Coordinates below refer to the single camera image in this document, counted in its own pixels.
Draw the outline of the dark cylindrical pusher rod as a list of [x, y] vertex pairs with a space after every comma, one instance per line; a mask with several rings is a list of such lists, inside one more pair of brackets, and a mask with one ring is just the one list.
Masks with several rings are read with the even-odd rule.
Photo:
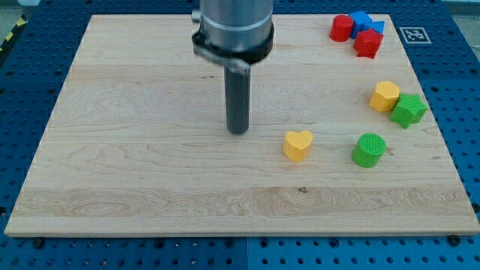
[[232, 134], [243, 134], [249, 127], [251, 75], [225, 67], [224, 85], [227, 129]]

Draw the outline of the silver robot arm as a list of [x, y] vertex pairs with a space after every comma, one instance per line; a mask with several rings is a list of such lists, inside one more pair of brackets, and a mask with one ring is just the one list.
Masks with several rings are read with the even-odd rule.
[[193, 51], [224, 69], [226, 126], [232, 134], [249, 128], [251, 66], [271, 52], [275, 27], [272, 0], [204, 0]]

